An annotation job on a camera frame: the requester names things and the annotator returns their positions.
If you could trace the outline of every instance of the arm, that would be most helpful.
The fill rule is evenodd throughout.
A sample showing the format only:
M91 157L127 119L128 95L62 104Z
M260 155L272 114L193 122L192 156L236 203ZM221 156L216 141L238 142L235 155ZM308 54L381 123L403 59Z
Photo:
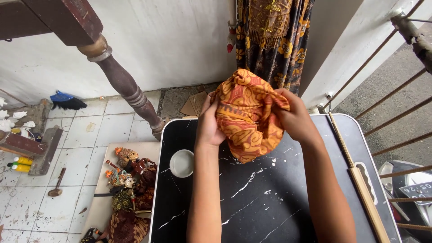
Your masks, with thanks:
M210 105L210 95L198 120L194 153L194 183L187 219L187 242L220 243L222 220L219 194L219 144L225 135L217 129L218 100Z
M336 180L322 137L299 97L286 89L276 92L291 105L290 112L278 108L274 112L291 138L302 147L309 210L318 241L355 243L353 214Z

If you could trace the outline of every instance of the wooden table leg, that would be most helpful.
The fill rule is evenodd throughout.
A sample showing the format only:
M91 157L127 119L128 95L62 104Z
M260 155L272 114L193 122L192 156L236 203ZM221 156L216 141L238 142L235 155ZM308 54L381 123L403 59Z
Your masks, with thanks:
M160 140L165 122L157 116L151 102L143 94L133 77L114 59L112 48L100 35L95 44L78 47L90 62L97 63L104 71L110 84L121 94L137 114L150 124L153 135Z

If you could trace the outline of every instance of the yellow bottle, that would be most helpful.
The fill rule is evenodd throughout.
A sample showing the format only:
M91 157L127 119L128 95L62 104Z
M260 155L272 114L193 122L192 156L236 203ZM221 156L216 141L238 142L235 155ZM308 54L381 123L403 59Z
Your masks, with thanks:
M12 165L11 168L19 172L28 173L30 171L31 166L19 164L19 165Z
M15 157L13 161L23 165L32 165L33 163L33 160L31 158L26 158L26 157Z

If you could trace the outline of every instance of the dirty floor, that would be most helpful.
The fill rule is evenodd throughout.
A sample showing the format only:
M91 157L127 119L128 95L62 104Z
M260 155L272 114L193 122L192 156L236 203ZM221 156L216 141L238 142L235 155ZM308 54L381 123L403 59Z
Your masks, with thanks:
M217 84L205 85L209 93ZM158 115L181 118L179 110L197 86L145 92ZM85 101L79 111L51 110L47 128L64 132L45 176L9 169L16 156L0 152L0 243L78 243L92 202L106 147L114 142L157 141L149 124L120 96ZM63 194L49 197L63 167Z

